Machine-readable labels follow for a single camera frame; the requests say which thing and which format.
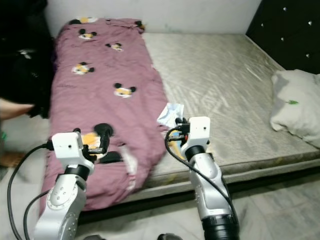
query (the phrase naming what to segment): black wire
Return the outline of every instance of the black wire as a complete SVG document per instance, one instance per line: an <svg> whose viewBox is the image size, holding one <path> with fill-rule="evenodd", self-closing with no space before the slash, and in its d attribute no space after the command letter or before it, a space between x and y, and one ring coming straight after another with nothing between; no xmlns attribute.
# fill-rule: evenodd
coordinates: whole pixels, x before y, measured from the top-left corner
<svg viewBox="0 0 320 240"><path fill-rule="evenodd" d="M173 132L173 131L179 131L178 128L172 128L170 129L166 135L165 135L165 138L164 138L164 144L165 144L165 148L166 150L176 159L178 160L180 163L182 163L183 165L187 166L191 171L197 173L199 176L201 176L204 180L206 180L212 187L215 188L215 190L217 190L221 196L226 200L226 202L229 204L233 214L234 214L234 219L236 221L237 224L239 224L239 220L238 220L238 217L237 217L237 213L236 213L236 210L235 210L235 207L231 201L231 199L229 198L229 196L227 196L214 182L212 182L210 180L210 178L208 178L207 176L203 175L198 169L194 168L190 163L188 163L187 161L181 159L179 156L177 156L175 153L173 153L168 145L168 138L170 136L170 134Z"/></svg>
<svg viewBox="0 0 320 240"><path fill-rule="evenodd" d="M15 224L15 220L14 220L14 215L13 215L13 212L12 212L12 204L11 204L11 188L12 188L12 183L14 181L14 178L19 170L19 168L21 167L21 165L24 163L24 161L32 154L34 153L35 151L39 150L39 149L43 149L43 148L46 148L46 144L42 144L42 145L39 145L39 146L36 146L35 148L33 148L32 150L30 150L23 158L22 160L19 162L19 164L15 167L11 177L10 177L10 180L9 180L9 183L8 183L8 188L7 188L7 192L6 192L6 200L7 200L7 205L8 205L8 214L9 214L9 220L10 220L10 225L11 225L11 228L12 228L12 231L13 231L13 234L15 236L15 238L17 240L23 240L21 238L21 236L19 235L19 232L16 228L16 224Z"/></svg>
<svg viewBox="0 0 320 240"><path fill-rule="evenodd" d="M32 207L32 205L40 198L42 198L44 195L47 195L50 190L47 190L45 192L40 193L38 196L36 196L32 201L29 203L29 205L26 207L23 215L23 232L26 240L30 240L30 236L28 233L28 214L29 210Z"/></svg>

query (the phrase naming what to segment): tufted headboard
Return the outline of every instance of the tufted headboard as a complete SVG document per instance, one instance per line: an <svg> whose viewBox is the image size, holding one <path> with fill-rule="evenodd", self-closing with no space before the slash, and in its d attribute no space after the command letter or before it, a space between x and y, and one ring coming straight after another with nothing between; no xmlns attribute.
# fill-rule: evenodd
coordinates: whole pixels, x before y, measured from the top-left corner
<svg viewBox="0 0 320 240"><path fill-rule="evenodd" d="M246 35L285 69L320 74L320 0L263 0Z"/></svg>

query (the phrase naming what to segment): white pillow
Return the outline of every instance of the white pillow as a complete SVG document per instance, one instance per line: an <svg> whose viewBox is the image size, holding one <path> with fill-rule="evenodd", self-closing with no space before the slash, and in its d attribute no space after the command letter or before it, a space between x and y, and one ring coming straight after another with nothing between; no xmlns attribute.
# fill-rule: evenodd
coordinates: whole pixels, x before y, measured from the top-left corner
<svg viewBox="0 0 320 240"><path fill-rule="evenodd" d="M272 128L289 131L320 148L320 74L276 71L272 82Z"/></svg>

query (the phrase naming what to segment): maroon bedsheet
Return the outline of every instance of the maroon bedsheet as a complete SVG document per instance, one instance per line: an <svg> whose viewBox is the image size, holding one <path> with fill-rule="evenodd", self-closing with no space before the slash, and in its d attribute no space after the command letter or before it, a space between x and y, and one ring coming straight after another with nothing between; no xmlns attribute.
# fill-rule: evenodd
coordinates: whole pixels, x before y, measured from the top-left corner
<svg viewBox="0 0 320 240"><path fill-rule="evenodd" d="M80 128L81 134L107 123L114 129L107 161L126 145L137 159L136 174L124 161L97 163L87 180L85 211L106 208L139 189L165 152L157 117L167 99L134 19L75 19L56 41L57 72L51 96L51 135ZM63 173L52 152L42 191ZM45 199L41 201L44 208Z"/></svg>

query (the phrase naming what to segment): gray mattress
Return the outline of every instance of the gray mattress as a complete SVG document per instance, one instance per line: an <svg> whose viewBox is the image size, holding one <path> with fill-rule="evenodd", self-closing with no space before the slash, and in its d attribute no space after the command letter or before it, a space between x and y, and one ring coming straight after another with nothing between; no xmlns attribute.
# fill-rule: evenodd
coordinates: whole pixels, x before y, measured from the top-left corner
<svg viewBox="0 0 320 240"><path fill-rule="evenodd" d="M272 130L271 76L282 69L245 35L143 35L167 98L185 116L211 119L209 151L228 183L320 166L320 151L287 132ZM191 189L188 170L166 155L127 199Z"/></svg>

